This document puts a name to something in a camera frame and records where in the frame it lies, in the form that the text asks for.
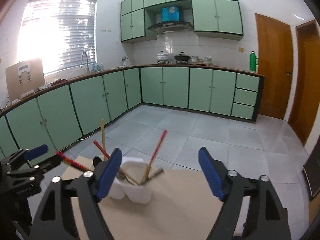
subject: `tile floor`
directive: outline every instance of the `tile floor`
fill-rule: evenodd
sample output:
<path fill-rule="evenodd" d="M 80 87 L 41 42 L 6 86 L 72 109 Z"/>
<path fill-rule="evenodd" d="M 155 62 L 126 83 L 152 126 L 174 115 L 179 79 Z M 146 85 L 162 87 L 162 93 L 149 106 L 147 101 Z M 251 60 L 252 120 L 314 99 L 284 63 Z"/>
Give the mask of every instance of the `tile floor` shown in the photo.
<path fill-rule="evenodd" d="M 118 147 L 124 156 L 149 160 L 163 129 L 168 130 L 168 135 L 154 165 L 201 170 L 197 153 L 206 147 L 214 159 L 244 177 L 257 179 L 262 174 L 268 175 L 288 209 L 292 240 L 303 235 L 308 227 L 308 194 L 301 169 L 308 155 L 286 122 L 259 115 L 252 124 L 142 105 L 106 127 L 107 152 Z M 101 142 L 101 132 L 76 144 L 66 155 L 72 159 L 101 155 L 92 143 L 94 139 Z M 48 172 L 42 188 L 45 190 L 51 179 L 62 175 L 66 168 L 62 164 Z M 39 193 L 29 199 L 32 215 L 41 196 Z M 246 197 L 236 232 L 242 232 L 248 204 Z"/>

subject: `bottle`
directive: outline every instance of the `bottle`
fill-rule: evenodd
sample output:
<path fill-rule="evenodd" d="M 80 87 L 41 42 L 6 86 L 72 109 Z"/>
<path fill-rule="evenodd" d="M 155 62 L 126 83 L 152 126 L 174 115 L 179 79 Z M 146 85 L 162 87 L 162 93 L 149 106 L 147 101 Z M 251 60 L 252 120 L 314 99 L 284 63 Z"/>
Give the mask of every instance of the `bottle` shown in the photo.
<path fill-rule="evenodd" d="M 250 54 L 250 70 L 256 71 L 258 65 L 258 58 L 254 51 Z"/>

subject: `window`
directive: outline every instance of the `window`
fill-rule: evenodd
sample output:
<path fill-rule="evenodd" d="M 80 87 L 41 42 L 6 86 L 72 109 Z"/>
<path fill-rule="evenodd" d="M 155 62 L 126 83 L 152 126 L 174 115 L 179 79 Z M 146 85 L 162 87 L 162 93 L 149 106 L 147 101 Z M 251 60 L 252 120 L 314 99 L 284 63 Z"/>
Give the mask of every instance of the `window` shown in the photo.
<path fill-rule="evenodd" d="M 29 0 L 18 38 L 18 62 L 40 57 L 44 74 L 96 62 L 97 0 Z"/>

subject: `beige table surface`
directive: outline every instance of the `beige table surface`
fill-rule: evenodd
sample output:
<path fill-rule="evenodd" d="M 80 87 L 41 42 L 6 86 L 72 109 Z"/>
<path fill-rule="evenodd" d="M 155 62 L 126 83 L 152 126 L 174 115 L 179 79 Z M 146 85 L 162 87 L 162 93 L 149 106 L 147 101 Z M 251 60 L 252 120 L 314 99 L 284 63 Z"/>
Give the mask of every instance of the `beige table surface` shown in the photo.
<path fill-rule="evenodd" d="M 90 167 L 92 160 L 79 156 L 77 162 Z M 62 179 L 81 172 L 68 167 Z M 99 203 L 101 213 L 115 240 L 202 240 L 210 233 L 222 202 L 214 197 L 200 171 L 170 170 L 149 182 L 152 199 L 146 204 L 106 197 Z M 88 236 L 77 198 L 72 207 L 80 239 Z"/>

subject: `blue box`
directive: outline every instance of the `blue box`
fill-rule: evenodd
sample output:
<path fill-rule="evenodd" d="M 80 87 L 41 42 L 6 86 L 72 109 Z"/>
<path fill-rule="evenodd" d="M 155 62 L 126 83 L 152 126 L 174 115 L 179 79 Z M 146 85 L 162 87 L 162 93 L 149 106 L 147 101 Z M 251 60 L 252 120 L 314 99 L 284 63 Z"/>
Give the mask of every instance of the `blue box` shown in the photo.
<path fill-rule="evenodd" d="M 180 21 L 181 12 L 178 6 L 170 6 L 161 9 L 162 22 L 167 21 Z"/>

